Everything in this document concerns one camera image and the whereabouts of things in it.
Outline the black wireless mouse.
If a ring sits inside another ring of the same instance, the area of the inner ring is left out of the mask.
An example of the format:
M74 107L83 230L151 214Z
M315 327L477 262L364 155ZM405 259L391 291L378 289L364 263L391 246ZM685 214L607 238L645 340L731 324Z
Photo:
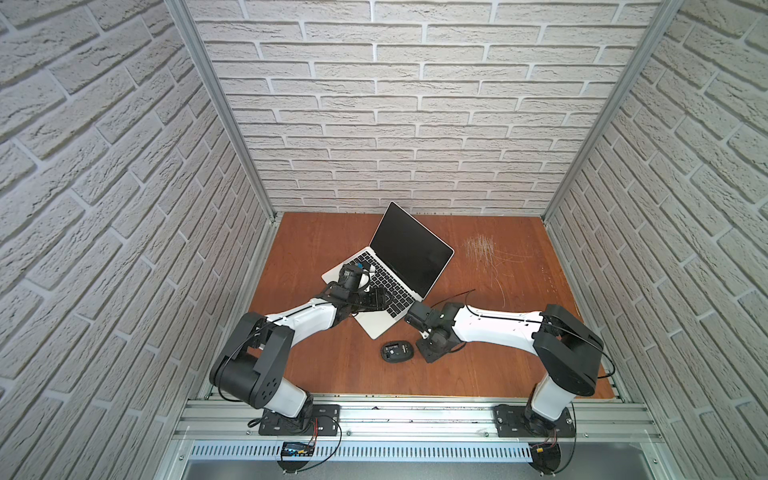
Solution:
M414 357L414 347L405 340L393 341L384 344L381 347L380 354L386 363L403 363Z

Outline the silver laptop black screen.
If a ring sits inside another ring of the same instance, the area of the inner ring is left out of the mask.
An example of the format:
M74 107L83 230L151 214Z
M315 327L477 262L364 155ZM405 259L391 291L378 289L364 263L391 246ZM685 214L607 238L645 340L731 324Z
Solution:
M373 339L402 319L410 306L422 301L454 255L454 249L412 215L392 202L364 249L349 260L372 271L370 286L389 295L382 311L357 315L358 324Z

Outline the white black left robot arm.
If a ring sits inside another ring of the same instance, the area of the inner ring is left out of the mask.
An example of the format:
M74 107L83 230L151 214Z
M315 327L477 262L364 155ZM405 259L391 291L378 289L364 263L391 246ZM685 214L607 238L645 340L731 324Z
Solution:
M304 421L313 400L284 378L291 349L350 316L385 311L391 295L373 285L378 273L370 264L348 262L337 280L304 304L267 316L244 314L214 361L209 382L228 401Z

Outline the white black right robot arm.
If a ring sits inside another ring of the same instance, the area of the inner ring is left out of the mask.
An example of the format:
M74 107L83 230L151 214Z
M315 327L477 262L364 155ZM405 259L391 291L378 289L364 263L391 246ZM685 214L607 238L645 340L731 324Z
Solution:
M482 342L533 354L546 375L535 386L524 417L552 427L576 397L591 397L600 376L604 343L560 305L543 311L511 313L450 302L440 310L414 303L405 321L422 334L417 347L429 363L460 344Z

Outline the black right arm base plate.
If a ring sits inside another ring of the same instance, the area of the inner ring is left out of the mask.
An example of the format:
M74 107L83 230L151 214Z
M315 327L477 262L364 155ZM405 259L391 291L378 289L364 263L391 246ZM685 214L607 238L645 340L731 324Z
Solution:
M529 406L500 404L492 408L500 438L574 438L575 421L565 408L557 420L536 414Z

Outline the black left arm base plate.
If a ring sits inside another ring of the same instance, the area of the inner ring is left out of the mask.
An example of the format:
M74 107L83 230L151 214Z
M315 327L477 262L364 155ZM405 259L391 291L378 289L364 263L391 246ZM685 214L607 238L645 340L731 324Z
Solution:
M313 405L310 410L304 409L300 412L296 418L265 410L258 424L258 434L261 436L334 437L340 434L338 425L340 413L339 404Z

